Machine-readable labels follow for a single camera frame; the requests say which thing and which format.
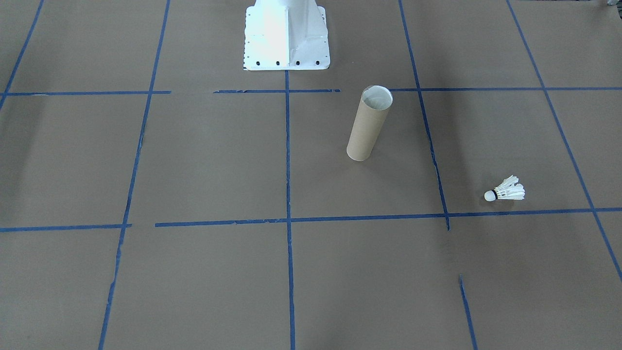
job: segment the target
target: brown floor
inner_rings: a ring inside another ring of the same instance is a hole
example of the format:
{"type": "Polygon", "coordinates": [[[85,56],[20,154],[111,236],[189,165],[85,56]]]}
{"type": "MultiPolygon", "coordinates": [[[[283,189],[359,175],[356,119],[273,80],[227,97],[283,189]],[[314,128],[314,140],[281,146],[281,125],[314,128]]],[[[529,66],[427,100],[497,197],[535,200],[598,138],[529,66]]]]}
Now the brown floor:
{"type": "Polygon", "coordinates": [[[619,349],[605,3],[320,0],[285,73],[252,0],[0,1],[0,349],[619,349]]]}

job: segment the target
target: cardboard surface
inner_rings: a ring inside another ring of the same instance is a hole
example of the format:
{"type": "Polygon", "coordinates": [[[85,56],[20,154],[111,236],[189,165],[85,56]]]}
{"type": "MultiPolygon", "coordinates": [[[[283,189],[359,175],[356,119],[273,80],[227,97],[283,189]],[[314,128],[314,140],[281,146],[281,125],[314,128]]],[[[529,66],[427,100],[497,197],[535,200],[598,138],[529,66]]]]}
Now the cardboard surface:
{"type": "Polygon", "coordinates": [[[605,3],[319,1],[331,67],[285,73],[252,1],[0,1],[0,349],[618,349],[605,3]]]}

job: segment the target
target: tube opening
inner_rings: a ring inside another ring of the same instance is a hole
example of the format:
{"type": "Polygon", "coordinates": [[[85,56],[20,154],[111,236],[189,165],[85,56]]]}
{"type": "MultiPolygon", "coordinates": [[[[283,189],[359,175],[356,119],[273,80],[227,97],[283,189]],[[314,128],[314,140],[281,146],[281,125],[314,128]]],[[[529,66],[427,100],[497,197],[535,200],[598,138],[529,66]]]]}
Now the tube opening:
{"type": "Polygon", "coordinates": [[[393,96],[386,87],[373,85],[363,91],[363,102],[370,108],[383,111],[393,104],[393,96]]]}

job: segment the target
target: grid line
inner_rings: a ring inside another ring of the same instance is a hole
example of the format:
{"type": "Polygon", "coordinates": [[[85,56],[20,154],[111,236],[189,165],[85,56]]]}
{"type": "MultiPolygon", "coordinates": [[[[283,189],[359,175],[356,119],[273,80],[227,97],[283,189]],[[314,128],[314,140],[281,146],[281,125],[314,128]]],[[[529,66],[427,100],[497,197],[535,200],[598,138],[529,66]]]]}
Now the grid line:
{"type": "Polygon", "coordinates": [[[164,19],[162,20],[162,29],[160,30],[160,39],[158,41],[157,50],[155,52],[154,67],[151,73],[151,83],[149,84],[149,93],[147,94],[147,102],[145,104],[145,112],[142,116],[141,132],[138,137],[138,146],[136,147],[136,157],[134,158],[134,167],[132,169],[132,178],[129,183],[128,201],[123,215],[123,224],[121,226],[121,233],[119,234],[119,243],[117,246],[116,260],[114,263],[114,277],[110,284],[110,290],[108,292],[108,302],[106,303],[106,312],[104,314],[104,321],[101,325],[99,350],[104,349],[104,342],[106,340],[106,332],[108,331],[108,321],[110,319],[110,310],[113,304],[114,289],[116,286],[117,277],[119,275],[119,264],[121,263],[121,246],[123,246],[123,240],[125,239],[126,229],[128,227],[129,210],[132,204],[132,195],[134,193],[134,184],[136,183],[136,174],[138,172],[138,164],[141,158],[142,139],[145,135],[145,128],[147,125],[147,118],[149,117],[149,107],[151,106],[151,97],[153,96],[154,85],[156,83],[157,66],[160,60],[160,52],[162,51],[162,42],[164,41],[164,32],[166,30],[166,22],[169,16],[170,0],[166,1],[166,8],[164,9],[164,19]]]}
{"type": "Polygon", "coordinates": [[[462,303],[465,307],[468,331],[469,334],[471,334],[471,344],[473,345],[473,350],[477,350],[477,339],[475,338],[475,329],[473,328],[473,320],[471,319],[471,309],[468,306],[467,293],[465,292],[465,285],[464,281],[462,280],[462,274],[460,274],[460,294],[462,295],[462,303]]]}
{"type": "MultiPolygon", "coordinates": [[[[597,212],[622,212],[620,207],[596,208],[597,212]]],[[[515,215],[554,215],[591,213],[591,208],[578,209],[543,209],[543,210],[509,210],[493,212],[448,212],[449,217],[481,217],[481,216],[515,216],[515,215]]],[[[353,216],[320,216],[320,217],[291,217],[291,222],[323,222],[323,221],[359,221],[359,220],[404,220],[404,219],[433,219],[445,217],[445,213],[429,214],[397,214],[397,215],[353,215],[353,216]]],[[[248,224],[278,224],[287,222],[288,218],[273,219],[243,219],[243,220],[204,220],[181,222],[158,222],[154,227],[184,227],[184,226],[217,226],[217,225],[248,225],[248,224]]]]}
{"type": "Polygon", "coordinates": [[[430,143],[430,155],[432,156],[432,163],[434,164],[434,170],[436,171],[437,182],[439,183],[440,202],[443,205],[443,213],[445,213],[445,223],[447,224],[447,230],[451,229],[449,222],[449,215],[447,215],[447,203],[445,202],[445,193],[443,192],[443,183],[440,180],[439,165],[436,162],[436,154],[434,153],[434,143],[432,142],[432,134],[430,132],[430,125],[428,124],[427,114],[425,113],[424,96],[421,93],[421,85],[419,84],[419,74],[417,73],[417,65],[415,64],[415,56],[412,53],[411,37],[408,34],[408,25],[406,24],[406,15],[404,14],[404,6],[402,0],[398,0],[399,12],[402,16],[402,25],[404,26],[404,35],[406,36],[406,43],[408,44],[408,52],[411,55],[412,73],[415,77],[415,84],[417,85],[417,94],[419,95],[419,105],[421,106],[421,114],[424,119],[425,133],[430,143]]]}
{"type": "MultiPolygon", "coordinates": [[[[153,95],[169,95],[170,90],[154,90],[153,95]]],[[[148,95],[149,91],[61,91],[61,92],[9,92],[6,96],[90,96],[90,95],[148,95]]]]}
{"type": "Polygon", "coordinates": [[[296,326],[294,317],[294,258],[292,253],[292,193],[290,185],[290,128],[289,128],[289,71],[285,71],[285,178],[287,203],[287,271],[289,277],[289,342],[291,350],[296,349],[296,326]]]}
{"type": "Polygon", "coordinates": [[[557,124],[557,129],[559,130],[559,134],[562,138],[562,141],[564,142],[564,145],[566,147],[566,150],[568,151],[568,155],[570,156],[570,160],[572,162],[572,166],[575,168],[575,172],[577,173],[577,177],[579,179],[579,182],[581,183],[581,187],[583,187],[583,192],[585,193],[585,197],[587,198],[588,204],[590,206],[590,209],[592,210],[592,214],[594,215],[594,219],[596,220],[596,224],[598,225],[598,229],[600,230],[600,234],[603,237],[603,240],[605,241],[605,245],[607,247],[607,251],[609,251],[609,255],[611,257],[611,261],[613,262],[613,266],[615,267],[617,273],[618,273],[618,278],[620,279],[620,281],[622,281],[622,270],[620,270],[620,265],[618,263],[618,259],[616,258],[615,253],[613,252],[613,249],[611,247],[611,244],[609,243],[609,238],[607,237],[607,234],[605,233],[605,229],[603,228],[602,223],[600,222],[600,218],[598,217],[598,212],[596,211],[596,208],[594,207],[594,203],[592,202],[592,198],[590,196],[590,193],[587,189],[587,186],[585,185],[585,181],[583,180],[583,176],[581,175],[581,171],[579,170],[579,166],[577,164],[577,160],[575,159],[575,156],[572,154],[572,150],[570,149],[570,144],[568,143],[568,139],[566,138],[566,135],[564,134],[564,129],[562,128],[562,124],[559,121],[559,118],[557,116],[557,112],[555,111],[555,107],[553,107],[553,102],[550,99],[549,96],[549,92],[547,91],[547,87],[544,84],[544,81],[542,79],[542,75],[540,74],[540,70],[538,69],[538,66],[536,65],[536,60],[534,59],[534,56],[531,53],[531,49],[529,48],[529,45],[527,44],[527,40],[525,39],[525,35],[521,29],[521,25],[518,22],[518,18],[516,17],[516,13],[514,13],[514,9],[512,8],[512,4],[510,3],[510,0],[506,0],[506,4],[508,5],[509,11],[512,14],[512,18],[514,19],[514,23],[516,24],[516,28],[518,29],[518,33],[521,36],[522,39],[522,43],[525,46],[525,49],[527,50],[527,54],[529,55],[529,59],[531,60],[531,64],[534,67],[534,71],[536,72],[538,81],[540,81],[540,86],[542,87],[542,91],[544,92],[544,95],[546,97],[546,100],[549,104],[549,108],[551,113],[553,114],[553,118],[555,120],[555,124],[557,124]]]}
{"type": "Polygon", "coordinates": [[[73,231],[73,230],[96,230],[96,229],[120,229],[122,226],[123,226],[123,224],[0,227],[0,232],[73,231]]]}

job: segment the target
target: white metal base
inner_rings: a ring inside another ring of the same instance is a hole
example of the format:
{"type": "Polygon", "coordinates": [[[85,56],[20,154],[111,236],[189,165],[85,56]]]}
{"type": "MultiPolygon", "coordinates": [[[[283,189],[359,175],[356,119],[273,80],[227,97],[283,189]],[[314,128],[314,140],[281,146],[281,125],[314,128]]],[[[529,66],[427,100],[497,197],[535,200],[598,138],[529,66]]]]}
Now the white metal base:
{"type": "MultiPolygon", "coordinates": [[[[309,4],[309,0],[292,2],[309,4]]],[[[244,69],[327,69],[330,53],[326,10],[317,6],[314,11],[316,6],[315,1],[309,6],[284,6],[282,2],[273,5],[264,0],[263,4],[258,1],[247,8],[244,69]]]]}

